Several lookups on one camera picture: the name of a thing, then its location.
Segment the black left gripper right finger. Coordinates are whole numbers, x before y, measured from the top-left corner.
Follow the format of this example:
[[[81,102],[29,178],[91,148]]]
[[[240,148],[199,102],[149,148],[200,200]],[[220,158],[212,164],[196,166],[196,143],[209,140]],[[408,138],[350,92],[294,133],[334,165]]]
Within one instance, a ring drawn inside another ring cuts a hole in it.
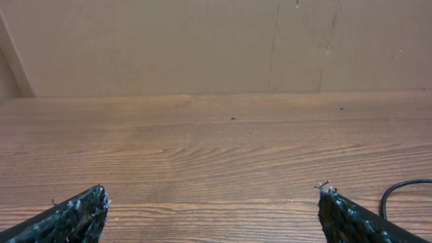
[[[327,243],[429,243],[427,240],[387,220],[387,199],[398,188],[427,184],[428,180],[408,180],[388,188],[379,201],[379,213],[356,204],[338,193],[329,182],[315,186],[319,190],[318,218]]]

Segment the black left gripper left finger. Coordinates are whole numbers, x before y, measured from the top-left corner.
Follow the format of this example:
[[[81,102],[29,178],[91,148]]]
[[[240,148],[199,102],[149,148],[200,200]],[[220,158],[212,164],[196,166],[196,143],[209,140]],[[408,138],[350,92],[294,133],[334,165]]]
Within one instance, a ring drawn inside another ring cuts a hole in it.
[[[111,201],[96,185],[1,232],[2,242],[99,242]]]

